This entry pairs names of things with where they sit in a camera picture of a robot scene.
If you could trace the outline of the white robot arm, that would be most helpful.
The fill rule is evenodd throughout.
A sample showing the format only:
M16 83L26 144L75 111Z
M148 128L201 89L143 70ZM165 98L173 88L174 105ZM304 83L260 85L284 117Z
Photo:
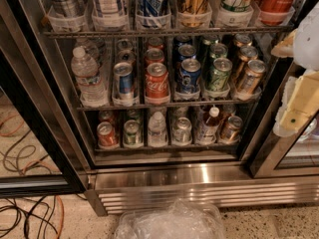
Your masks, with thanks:
M288 137L319 110L319 2L271 54L278 58L290 57L305 69L300 77L289 77L284 87L282 106L279 108L273 132Z

